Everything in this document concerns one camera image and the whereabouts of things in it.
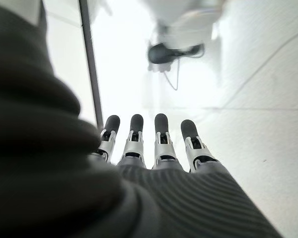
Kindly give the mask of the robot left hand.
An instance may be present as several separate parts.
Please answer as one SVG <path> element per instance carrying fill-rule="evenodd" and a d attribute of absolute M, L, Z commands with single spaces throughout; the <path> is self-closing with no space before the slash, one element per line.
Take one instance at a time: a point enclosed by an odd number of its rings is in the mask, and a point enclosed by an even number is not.
<path fill-rule="evenodd" d="M 102 132 L 53 72 L 40 0 L 0 0 L 0 238 L 278 238 L 280 233 L 181 123 L 190 171 L 155 118 L 156 159 L 140 151 L 143 119 L 110 164 L 120 120 Z"/>

